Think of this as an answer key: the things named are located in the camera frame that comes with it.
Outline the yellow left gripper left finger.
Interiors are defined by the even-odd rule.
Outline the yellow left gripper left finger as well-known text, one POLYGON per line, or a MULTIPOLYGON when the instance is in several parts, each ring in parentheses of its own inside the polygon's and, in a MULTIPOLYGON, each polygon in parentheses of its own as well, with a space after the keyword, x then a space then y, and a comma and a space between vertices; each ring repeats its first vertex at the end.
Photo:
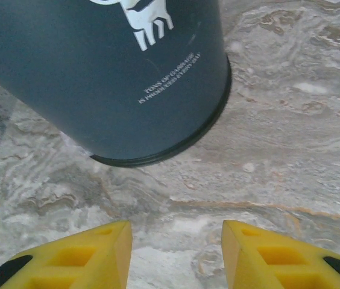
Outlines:
POLYGON ((0 288, 126 288, 132 242, 123 220, 22 251, 0 265, 0 288))

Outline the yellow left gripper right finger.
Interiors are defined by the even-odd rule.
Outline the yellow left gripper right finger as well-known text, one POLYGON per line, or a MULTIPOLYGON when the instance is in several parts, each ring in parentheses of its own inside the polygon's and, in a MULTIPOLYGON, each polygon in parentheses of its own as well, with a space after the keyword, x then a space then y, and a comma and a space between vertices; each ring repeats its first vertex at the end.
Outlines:
POLYGON ((340 255, 235 220, 222 223, 229 288, 340 288, 340 255))

